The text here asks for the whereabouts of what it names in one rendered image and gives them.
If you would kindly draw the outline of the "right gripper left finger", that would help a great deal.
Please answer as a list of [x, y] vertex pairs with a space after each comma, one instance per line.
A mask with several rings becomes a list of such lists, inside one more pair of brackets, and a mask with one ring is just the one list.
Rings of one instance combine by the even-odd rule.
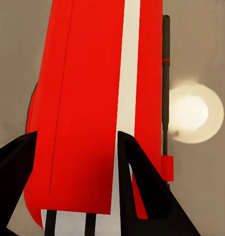
[[22, 135], [0, 148], [0, 236], [33, 170], [37, 131]]

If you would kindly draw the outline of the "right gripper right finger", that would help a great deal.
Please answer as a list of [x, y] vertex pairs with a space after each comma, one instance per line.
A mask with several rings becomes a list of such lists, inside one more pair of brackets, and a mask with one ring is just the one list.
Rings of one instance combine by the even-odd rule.
[[[117, 148], [121, 236], [201, 236], [137, 140], [118, 131]], [[129, 164], [148, 219], [137, 216]]]

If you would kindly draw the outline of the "radio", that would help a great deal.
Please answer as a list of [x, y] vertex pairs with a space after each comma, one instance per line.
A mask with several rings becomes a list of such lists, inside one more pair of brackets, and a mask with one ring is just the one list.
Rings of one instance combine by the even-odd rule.
[[[169, 66], [162, 0], [52, 1], [25, 128], [37, 139], [24, 198], [44, 236], [121, 236], [118, 131], [170, 189]], [[129, 170], [137, 216], [148, 219]]]

